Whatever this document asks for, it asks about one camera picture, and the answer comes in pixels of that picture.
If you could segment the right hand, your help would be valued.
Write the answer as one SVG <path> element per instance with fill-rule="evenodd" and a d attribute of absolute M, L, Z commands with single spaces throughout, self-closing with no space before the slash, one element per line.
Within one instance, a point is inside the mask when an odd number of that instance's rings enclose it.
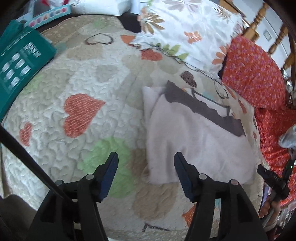
<path fill-rule="evenodd" d="M 273 210 L 273 215 L 271 216 L 270 221 L 278 217 L 280 213 L 280 203 L 276 201 L 271 202 L 269 195 L 259 211 L 259 217 L 265 217 L 271 209 Z"/>

